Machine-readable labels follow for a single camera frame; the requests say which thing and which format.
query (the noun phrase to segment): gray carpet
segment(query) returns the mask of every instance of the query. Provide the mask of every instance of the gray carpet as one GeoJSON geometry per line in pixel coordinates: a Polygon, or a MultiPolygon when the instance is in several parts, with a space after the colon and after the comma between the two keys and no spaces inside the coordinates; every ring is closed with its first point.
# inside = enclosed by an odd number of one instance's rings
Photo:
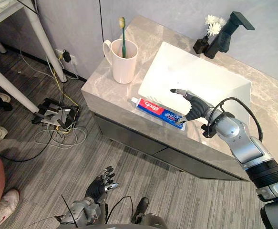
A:
{"type": "MultiPolygon", "coordinates": [[[[26,59],[34,68],[49,73],[45,65],[26,59]]],[[[0,54],[0,71],[35,104],[45,97],[59,99],[54,80],[32,70],[18,54],[0,54]]],[[[81,94],[82,85],[81,81],[69,80],[64,88],[80,104],[77,127],[88,133],[83,144],[69,150],[49,146],[36,159],[23,163],[3,159],[5,190],[15,187],[21,198],[14,214],[0,229],[56,228],[59,223],[55,219],[26,226],[63,214],[66,206],[60,194],[70,204],[82,199],[90,182],[109,165],[114,167],[115,181],[120,183],[118,189],[108,193],[109,210],[122,196],[131,195],[135,206],[141,197],[148,197],[147,212],[163,217],[170,229],[264,228],[259,216],[263,204],[253,184],[198,179],[101,136],[81,94]]],[[[46,127],[32,125],[33,115],[14,98],[11,104],[10,112],[0,109],[0,125],[9,131],[0,141],[0,153],[15,159],[32,157],[43,148],[34,143],[33,137],[46,127]]],[[[46,134],[38,138],[43,142],[48,139],[46,134]]],[[[72,140],[74,135],[68,134],[66,142],[72,140]]],[[[126,199],[116,207],[109,221],[129,223],[130,217],[131,203],[126,199]]]]}

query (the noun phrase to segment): white flower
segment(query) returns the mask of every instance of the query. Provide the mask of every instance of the white flower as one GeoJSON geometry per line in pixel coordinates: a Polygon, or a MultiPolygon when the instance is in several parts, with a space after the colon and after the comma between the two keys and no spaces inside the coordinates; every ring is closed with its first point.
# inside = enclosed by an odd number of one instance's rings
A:
{"type": "Polygon", "coordinates": [[[218,23],[220,24],[220,26],[224,26],[226,24],[226,21],[223,18],[219,18],[218,23]]]}
{"type": "Polygon", "coordinates": [[[215,22],[213,24],[210,24],[209,28],[207,29],[207,34],[214,36],[219,34],[220,30],[220,24],[218,22],[215,22]]]}
{"type": "Polygon", "coordinates": [[[216,17],[216,16],[213,16],[213,15],[208,15],[208,16],[205,18],[205,20],[206,20],[206,25],[207,25],[207,24],[211,25],[211,24],[213,24],[213,23],[215,23],[215,22],[218,22],[219,18],[216,17]]]}

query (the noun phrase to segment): black vase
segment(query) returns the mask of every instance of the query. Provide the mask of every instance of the black vase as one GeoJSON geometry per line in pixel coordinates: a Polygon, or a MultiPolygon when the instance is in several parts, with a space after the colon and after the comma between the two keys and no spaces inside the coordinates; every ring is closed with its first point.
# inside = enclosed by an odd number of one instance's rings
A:
{"type": "Polygon", "coordinates": [[[209,43],[207,42],[209,38],[207,36],[204,36],[203,39],[198,39],[193,46],[193,49],[197,54],[204,53],[206,49],[209,46],[209,43]]]}

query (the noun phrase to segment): white mug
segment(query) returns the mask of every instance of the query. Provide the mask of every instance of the white mug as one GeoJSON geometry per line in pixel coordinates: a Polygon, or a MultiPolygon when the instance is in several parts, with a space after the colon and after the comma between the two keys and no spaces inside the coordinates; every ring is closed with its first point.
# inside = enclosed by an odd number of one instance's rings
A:
{"type": "Polygon", "coordinates": [[[109,64],[112,65],[113,78],[118,83],[127,84],[134,78],[138,46],[130,40],[125,40],[126,58],[123,58],[122,44],[122,39],[113,42],[105,40],[103,52],[109,64]]]}

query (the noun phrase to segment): toothbrush head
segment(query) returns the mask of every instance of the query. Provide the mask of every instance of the toothbrush head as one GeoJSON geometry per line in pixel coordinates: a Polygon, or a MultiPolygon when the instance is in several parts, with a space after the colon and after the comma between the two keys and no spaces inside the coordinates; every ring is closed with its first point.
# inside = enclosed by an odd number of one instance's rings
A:
{"type": "Polygon", "coordinates": [[[125,28],[125,18],[119,18],[119,24],[121,29],[125,28]]]}

